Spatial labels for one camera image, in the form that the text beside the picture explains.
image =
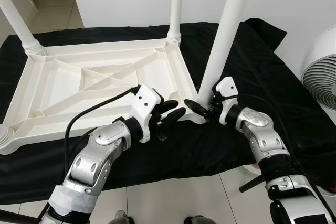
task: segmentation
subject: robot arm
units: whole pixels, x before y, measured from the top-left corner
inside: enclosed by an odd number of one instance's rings
[[[332,224],[331,214],[313,190],[300,167],[294,162],[272,119],[261,112],[238,106],[238,91],[231,77],[213,88],[211,107],[185,100],[185,104],[207,121],[228,122],[242,132],[266,181],[274,224]]]
[[[131,147],[132,142],[147,142],[151,125],[161,122],[161,113],[177,105],[177,101],[164,102],[155,90],[141,86],[135,94],[128,119],[119,118],[89,135],[87,146],[74,159],[63,184],[56,186],[52,192],[50,207],[42,223],[89,223],[112,163]],[[179,108],[165,119],[172,122],[169,118],[174,118],[177,121],[185,111],[185,108]]]

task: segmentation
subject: black cloth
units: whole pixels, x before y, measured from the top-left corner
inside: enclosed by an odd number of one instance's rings
[[[192,80],[200,86],[218,24],[181,25],[181,52]],[[87,44],[166,37],[168,26],[83,28],[35,34],[43,46]],[[328,186],[335,181],[336,127],[274,50],[286,33],[260,19],[240,23],[222,76],[232,76],[239,93],[258,95],[275,106],[304,168]],[[3,120],[24,67],[26,56],[17,36],[0,49],[0,119]],[[239,98],[269,114],[275,129],[284,133],[265,104]],[[105,189],[168,178],[214,175],[254,162],[245,137],[230,126],[180,122],[161,143],[153,137],[132,147],[113,163]],[[73,146],[78,138],[70,140]],[[0,155],[0,204],[47,199],[64,165],[63,140],[25,145]]]

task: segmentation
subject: fan grille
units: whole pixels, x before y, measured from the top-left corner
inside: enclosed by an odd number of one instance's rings
[[[304,73],[303,85],[319,103],[336,110],[336,56],[314,63]]]

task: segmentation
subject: floor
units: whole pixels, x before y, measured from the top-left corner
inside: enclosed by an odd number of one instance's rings
[[[30,22],[32,33],[83,28],[75,0],[34,0],[38,9]]]
[[[33,33],[83,28],[75,0],[34,1],[38,13],[29,26]],[[104,191],[90,221],[107,224],[117,210],[124,210],[137,224],[182,224],[184,218],[193,215],[207,216],[218,224],[269,224],[270,200],[265,183],[243,194],[238,190],[255,176],[239,167],[211,177],[169,179]],[[7,205],[0,209],[37,217],[45,203]]]

